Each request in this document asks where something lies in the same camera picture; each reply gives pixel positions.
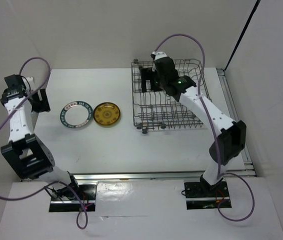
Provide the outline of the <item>white plate teal rim front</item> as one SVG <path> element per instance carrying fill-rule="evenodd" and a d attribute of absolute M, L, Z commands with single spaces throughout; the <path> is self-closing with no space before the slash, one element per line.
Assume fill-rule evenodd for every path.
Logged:
<path fill-rule="evenodd" d="M 93 108 L 85 101 L 72 101 L 61 110 L 59 119 L 63 126 L 78 129 L 86 126 L 93 118 Z"/>

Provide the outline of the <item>brown patterned plate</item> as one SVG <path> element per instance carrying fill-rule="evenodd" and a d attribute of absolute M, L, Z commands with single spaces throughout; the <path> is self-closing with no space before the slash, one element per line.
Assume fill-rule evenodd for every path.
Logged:
<path fill-rule="evenodd" d="M 110 128 L 121 119 L 121 110 L 113 102 L 102 102 L 93 110 L 93 119 L 101 127 Z"/>

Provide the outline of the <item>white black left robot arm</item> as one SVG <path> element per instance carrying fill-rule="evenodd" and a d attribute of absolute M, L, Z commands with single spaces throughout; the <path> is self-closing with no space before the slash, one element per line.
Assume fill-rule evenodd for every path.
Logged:
<path fill-rule="evenodd" d="M 21 75 L 4 78 L 7 88 L 0 102 L 12 115 L 8 143 L 0 148 L 2 156 L 21 180 L 52 183 L 55 198 L 74 200 L 80 195 L 75 177 L 55 165 L 51 151 L 34 133 L 33 113 L 51 110 L 45 89 L 31 95 L 27 79 Z"/>

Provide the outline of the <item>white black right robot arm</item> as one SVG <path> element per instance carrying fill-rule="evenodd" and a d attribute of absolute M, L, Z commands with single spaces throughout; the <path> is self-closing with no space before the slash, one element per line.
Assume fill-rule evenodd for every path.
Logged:
<path fill-rule="evenodd" d="M 212 131 L 213 143 L 207 169 L 199 178 L 200 192 L 211 196 L 221 184 L 230 162 L 245 147 L 247 126 L 225 115 L 200 90 L 200 83 L 179 75 L 172 58 L 164 52 L 153 52 L 150 81 L 191 111 Z"/>

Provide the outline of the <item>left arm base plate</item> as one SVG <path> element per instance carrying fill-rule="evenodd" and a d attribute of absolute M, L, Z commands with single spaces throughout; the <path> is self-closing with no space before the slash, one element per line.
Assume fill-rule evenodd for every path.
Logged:
<path fill-rule="evenodd" d="M 79 185 L 78 196 L 87 212 L 96 211 L 96 194 L 97 183 Z M 48 211 L 50 213 L 69 213 L 81 210 L 79 201 L 73 196 L 71 199 L 67 197 L 51 198 Z"/>

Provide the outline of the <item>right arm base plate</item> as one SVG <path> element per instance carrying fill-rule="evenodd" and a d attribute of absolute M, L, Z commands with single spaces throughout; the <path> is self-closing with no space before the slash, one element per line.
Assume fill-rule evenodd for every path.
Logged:
<path fill-rule="evenodd" d="M 228 185 L 226 181 L 212 192 L 204 193 L 199 182 L 185 182 L 181 194 L 185 197 L 187 210 L 206 210 L 220 208 L 232 208 Z"/>

